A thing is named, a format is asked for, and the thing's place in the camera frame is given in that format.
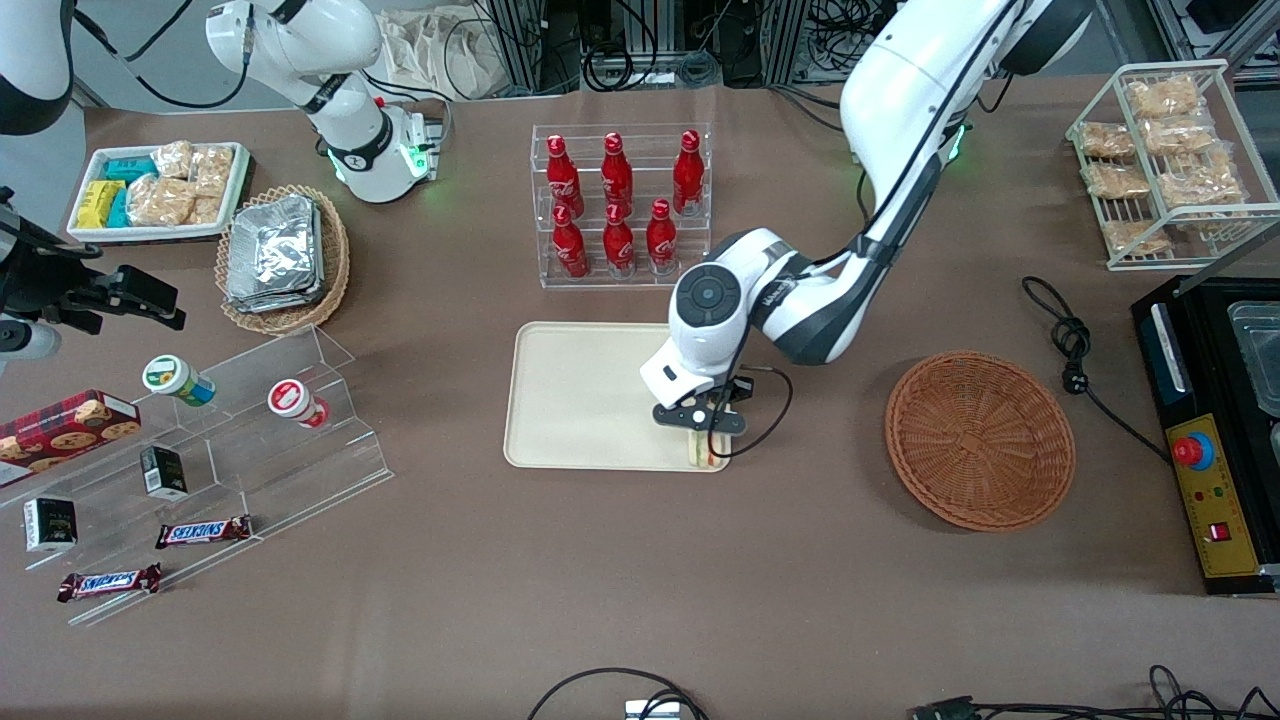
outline round woven basket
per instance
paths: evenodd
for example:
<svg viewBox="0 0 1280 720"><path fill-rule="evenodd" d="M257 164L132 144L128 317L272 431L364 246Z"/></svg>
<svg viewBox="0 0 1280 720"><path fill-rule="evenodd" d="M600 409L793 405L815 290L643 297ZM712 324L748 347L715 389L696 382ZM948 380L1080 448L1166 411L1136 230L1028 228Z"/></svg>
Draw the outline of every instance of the round woven basket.
<svg viewBox="0 0 1280 720"><path fill-rule="evenodd" d="M320 245L324 251L325 284L329 287L320 302L315 305L285 307L270 313L241 313L224 301L223 314L246 331L282 336L305 325L319 325L333 315L338 305L342 304L342 296L347 293L347 281L351 277L351 247L347 242L347 228L343 227L342 218L338 217L333 202L323 192L311 187L287 184L255 195L244 202L244 206L275 202L294 192L306 195L320 208ZM218 283L218 290L223 291L224 297L227 295L227 256L230 233L230 227L227 227L223 229L221 238L218 240L218 264L214 268L214 281Z"/></svg>
<svg viewBox="0 0 1280 720"><path fill-rule="evenodd" d="M1053 396L980 352L943 352L908 370L888 398L884 439L906 489L970 530L1039 523L1075 475L1071 427Z"/></svg>

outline red bottle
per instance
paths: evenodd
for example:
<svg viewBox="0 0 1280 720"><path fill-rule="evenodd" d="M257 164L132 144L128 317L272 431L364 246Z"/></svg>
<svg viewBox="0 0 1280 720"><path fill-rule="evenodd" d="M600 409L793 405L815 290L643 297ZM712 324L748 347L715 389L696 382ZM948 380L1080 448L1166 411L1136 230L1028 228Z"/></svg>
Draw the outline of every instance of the red bottle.
<svg viewBox="0 0 1280 720"><path fill-rule="evenodd" d="M622 136L611 132L604 136L604 164L600 165L600 178L604 181L604 202L622 209L622 217L631 217L631 192L635 183L631 179L631 163L622 152Z"/></svg>
<svg viewBox="0 0 1280 720"><path fill-rule="evenodd" d="M586 246L582 243L582 231L573 224L570 209L557 205L552 210L552 219L556 220L556 231L552 232L552 242L556 243L556 256L571 278L584 278L591 272L590 260L586 258Z"/></svg>
<svg viewBox="0 0 1280 720"><path fill-rule="evenodd" d="M675 192L671 196L677 215L696 215L703 211L703 155L698 151L701 138L698 131L686 129L680 136L680 158L676 158Z"/></svg>
<svg viewBox="0 0 1280 720"><path fill-rule="evenodd" d="M558 135L548 137L547 151L550 154L547 161L547 183L552 186L556 205L568 208L573 219L581 218L586 209L582 202L582 184L577 179L577 167L564 150L564 138Z"/></svg>
<svg viewBox="0 0 1280 720"><path fill-rule="evenodd" d="M609 204L604 209L604 218L608 220L604 225L604 256L609 260L609 274L613 279L625 281L636 274L631 228L618 204Z"/></svg>
<svg viewBox="0 0 1280 720"><path fill-rule="evenodd" d="M653 217L644 237L653 274L669 275L676 269L676 223L671 219L671 204L662 197L653 201Z"/></svg>

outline cookie box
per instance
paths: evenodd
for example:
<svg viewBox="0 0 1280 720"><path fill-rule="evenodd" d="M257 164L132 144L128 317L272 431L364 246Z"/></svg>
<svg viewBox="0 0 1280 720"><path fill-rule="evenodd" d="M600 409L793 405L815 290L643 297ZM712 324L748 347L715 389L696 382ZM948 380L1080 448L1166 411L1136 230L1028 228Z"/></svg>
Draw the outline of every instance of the cookie box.
<svg viewBox="0 0 1280 720"><path fill-rule="evenodd" d="M0 425L0 487L142 429L132 402L86 389Z"/></svg>

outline power cord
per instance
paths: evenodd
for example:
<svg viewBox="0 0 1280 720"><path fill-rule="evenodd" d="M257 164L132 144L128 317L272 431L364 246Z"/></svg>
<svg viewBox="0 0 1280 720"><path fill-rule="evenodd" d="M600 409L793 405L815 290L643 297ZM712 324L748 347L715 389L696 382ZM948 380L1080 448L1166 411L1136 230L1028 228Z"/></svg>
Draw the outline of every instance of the power cord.
<svg viewBox="0 0 1280 720"><path fill-rule="evenodd" d="M635 670L631 667L595 667L591 670L575 673L568 678L564 678L563 680L556 683L554 685L552 685L552 689L543 693L543 697L538 700L538 703L534 705L534 708L529 711L529 717L526 717L526 720L534 720L534 717L538 715L538 711L541 710L544 705L547 705L547 701L549 701L552 696L554 696L562 688L564 688L564 685L576 683L584 678L590 678L593 675L632 675L635 678L644 678L646 680L653 680L654 683L662 685L662 689L650 696L649 701L645 702L644 711L640 714L637 720L648 720L648 717L653 715L653 712L659 706L669 702L675 702L681 707L687 707L694 720L709 720L707 712L704 712L703 708L699 707L699 705L694 702L692 698L689 697L689 693L680 689L678 685L676 685L667 678L663 678L662 675L657 675L654 673L646 673L644 670Z"/></svg>
<svg viewBox="0 0 1280 720"><path fill-rule="evenodd" d="M1043 297L1041 297L1033 288L1039 287L1047 292L1052 300L1057 304L1053 307ZM1092 341L1089 338L1089 328L1084 324L1084 320L1078 318L1071 313L1071 306L1066 304L1062 295L1051 286L1048 282L1037 278L1036 275L1027 275L1023 278L1023 292L1032 299L1032 302L1041 306L1046 313L1053 315L1056 320L1053 328L1050 329L1050 340L1053 342L1053 347L1057 348L1062 356L1066 357L1066 366L1062 369L1062 389L1070 395L1084 395L1098 406L1098 410L1111 419L1115 424L1120 425L1120 429L1133 436L1134 439L1140 442L1156 454L1166 464L1171 464L1169 455L1160 448L1156 443L1147 439L1146 436L1139 433L1124 421L1119 415L1111 411L1102 400L1094 395L1093 388L1089 386L1089 377L1084 374L1084 356L1092 350Z"/></svg>

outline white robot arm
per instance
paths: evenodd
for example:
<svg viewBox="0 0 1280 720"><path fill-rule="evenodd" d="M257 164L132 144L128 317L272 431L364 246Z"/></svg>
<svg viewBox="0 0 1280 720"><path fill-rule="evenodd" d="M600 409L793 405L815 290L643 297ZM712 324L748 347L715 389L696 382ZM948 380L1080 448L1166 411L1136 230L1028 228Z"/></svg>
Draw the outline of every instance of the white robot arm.
<svg viewBox="0 0 1280 720"><path fill-rule="evenodd" d="M654 418L708 429L705 413L664 410L727 387L753 325L795 364L838 357L932 197L948 141L991 68L1038 72L1075 44L1091 13L1089 0L909 0L840 97L850 150L876 188L868 225L823 266L758 228L690 268L672 293L671 338L640 369L659 404Z"/></svg>
<svg viewBox="0 0 1280 720"><path fill-rule="evenodd" d="M360 77L383 40L360 0L233 0L209 12L205 36L230 70L248 53L248 77L310 117L356 197L389 202L428 176L422 115L379 106Z"/></svg>

